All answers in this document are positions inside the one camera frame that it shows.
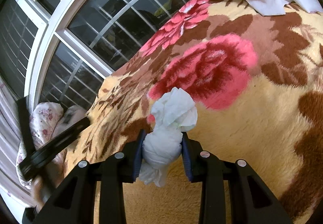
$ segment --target white paper towel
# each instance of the white paper towel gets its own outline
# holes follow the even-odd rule
[[[144,161],[139,179],[146,185],[154,182],[162,187],[166,184],[169,164],[180,156],[181,132],[196,125],[197,109],[188,93],[174,87],[153,104],[151,114],[156,125],[143,142]]]

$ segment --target red rose print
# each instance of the red rose print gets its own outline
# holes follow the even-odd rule
[[[177,87],[207,108],[223,109],[246,88],[250,80],[248,69],[256,63],[250,41],[234,34],[218,36],[173,59],[148,95],[159,99]]]
[[[143,56],[151,54],[159,45],[162,49],[175,44],[185,29],[192,29],[208,16],[209,0],[190,0],[139,50]]]

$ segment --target floral blanket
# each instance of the floral blanket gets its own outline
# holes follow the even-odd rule
[[[151,131],[152,104],[181,87],[198,109],[189,137],[222,160],[245,159],[294,223],[305,223],[323,198],[323,16],[294,3],[285,11],[263,17],[244,0],[188,2],[105,79],[66,174]],[[198,223],[200,194],[178,159],[163,188],[124,184],[127,223]]]

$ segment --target curtain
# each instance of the curtain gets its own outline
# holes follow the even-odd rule
[[[0,76],[0,188],[25,204],[34,206],[30,191],[21,186],[16,173],[20,140],[16,104]]]

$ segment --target white window frame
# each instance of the white window frame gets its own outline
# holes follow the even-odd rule
[[[48,14],[48,12],[45,11],[45,9],[41,7],[39,3],[35,2],[34,0],[15,1],[17,2],[18,6],[22,9],[22,11],[27,15],[29,20],[31,20],[32,23],[38,28],[33,45],[31,47],[26,70],[24,96],[28,96],[32,80],[31,77],[33,69],[35,68],[36,55],[38,53],[39,44],[46,31],[50,15]]]
[[[38,104],[46,72],[59,40],[103,78],[113,73],[112,68],[67,29],[70,21],[86,1],[61,0],[53,15],[51,15],[32,70],[29,89],[29,110],[33,110]]]
[[[88,46],[67,29],[73,17],[87,0],[61,0],[55,11],[50,15],[36,0],[16,0],[27,16],[38,27],[32,51],[28,62],[25,96],[29,95],[28,109],[32,112],[37,106],[47,69],[54,55],[59,41],[63,42],[74,54],[91,67],[102,78],[112,74],[114,70],[97,56]],[[113,23],[118,24],[118,17],[128,8],[132,8],[135,0],[123,8],[97,35]]]

